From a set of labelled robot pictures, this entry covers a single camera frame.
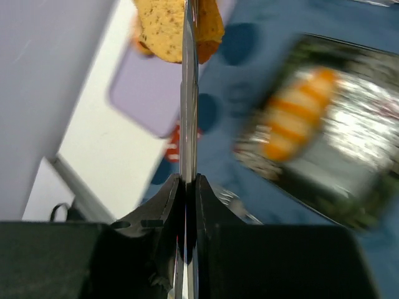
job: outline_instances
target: blue tablecloth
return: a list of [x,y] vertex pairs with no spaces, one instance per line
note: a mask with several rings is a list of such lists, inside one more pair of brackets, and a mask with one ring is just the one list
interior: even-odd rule
[[[235,192],[263,223],[330,224],[237,162],[243,120],[269,86],[295,39],[307,32],[399,54],[399,6],[351,0],[239,0],[218,53],[199,83],[198,172]],[[178,164],[163,160],[151,198]],[[373,232],[357,235],[382,298],[399,294],[399,201]]]

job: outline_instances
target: white table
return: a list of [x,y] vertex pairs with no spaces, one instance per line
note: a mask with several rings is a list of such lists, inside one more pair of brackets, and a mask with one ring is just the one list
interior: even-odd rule
[[131,0],[116,2],[59,149],[61,161],[114,219],[139,205],[168,142],[151,135],[108,102],[108,88],[135,13]]

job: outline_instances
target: orange and yellow striped toy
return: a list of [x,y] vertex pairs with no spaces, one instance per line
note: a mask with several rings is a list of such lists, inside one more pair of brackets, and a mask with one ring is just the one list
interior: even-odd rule
[[336,82],[336,71],[321,67],[309,79],[296,82],[271,98],[266,120],[271,133],[269,142],[262,146],[268,159],[287,161],[310,141],[320,126]]

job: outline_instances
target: metal tray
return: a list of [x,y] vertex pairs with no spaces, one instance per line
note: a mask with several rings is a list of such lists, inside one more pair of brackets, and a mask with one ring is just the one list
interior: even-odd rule
[[[315,66],[339,73],[338,91],[313,139],[290,161],[260,152],[270,96]],[[375,226],[397,188],[399,58],[375,49],[303,35],[264,101],[239,136],[235,156],[328,219],[355,229]]]

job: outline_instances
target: gray floor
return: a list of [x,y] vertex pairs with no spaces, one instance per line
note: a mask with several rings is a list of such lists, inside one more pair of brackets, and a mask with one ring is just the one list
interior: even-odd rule
[[0,220],[56,154],[114,2],[0,1]]

